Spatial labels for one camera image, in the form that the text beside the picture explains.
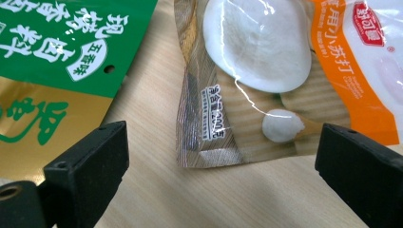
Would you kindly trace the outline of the green and gold snack packet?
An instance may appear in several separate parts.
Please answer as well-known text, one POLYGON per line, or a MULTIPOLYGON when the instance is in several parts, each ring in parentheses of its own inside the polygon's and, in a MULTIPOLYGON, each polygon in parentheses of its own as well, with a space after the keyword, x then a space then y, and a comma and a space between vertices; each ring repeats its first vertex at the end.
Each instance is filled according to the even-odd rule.
POLYGON ((103 121, 158 0, 0 0, 0 181, 43 168, 103 121))

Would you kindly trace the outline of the brown and orange powder packet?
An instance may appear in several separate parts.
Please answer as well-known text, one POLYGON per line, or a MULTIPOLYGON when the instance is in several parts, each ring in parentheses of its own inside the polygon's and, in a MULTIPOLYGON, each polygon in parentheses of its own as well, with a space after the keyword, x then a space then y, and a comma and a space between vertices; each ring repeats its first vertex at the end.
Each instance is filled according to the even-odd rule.
POLYGON ((180 166, 315 153, 338 124, 403 144, 403 0, 174 0, 180 166))

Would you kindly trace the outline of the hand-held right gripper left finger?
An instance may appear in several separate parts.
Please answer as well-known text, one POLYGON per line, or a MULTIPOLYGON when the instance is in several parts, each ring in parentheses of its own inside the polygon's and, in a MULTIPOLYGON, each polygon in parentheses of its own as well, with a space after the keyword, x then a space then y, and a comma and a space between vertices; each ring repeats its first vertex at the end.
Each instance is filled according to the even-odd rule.
POLYGON ((48 226, 93 228, 129 167, 126 122, 94 129, 44 167, 48 226))

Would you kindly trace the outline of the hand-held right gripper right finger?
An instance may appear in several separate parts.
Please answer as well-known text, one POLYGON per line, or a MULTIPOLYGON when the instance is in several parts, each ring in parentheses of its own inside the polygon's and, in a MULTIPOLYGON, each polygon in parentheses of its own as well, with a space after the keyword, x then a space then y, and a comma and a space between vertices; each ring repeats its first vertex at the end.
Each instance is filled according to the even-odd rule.
POLYGON ((403 228, 403 156, 342 126, 322 127, 315 169, 370 228, 403 228))

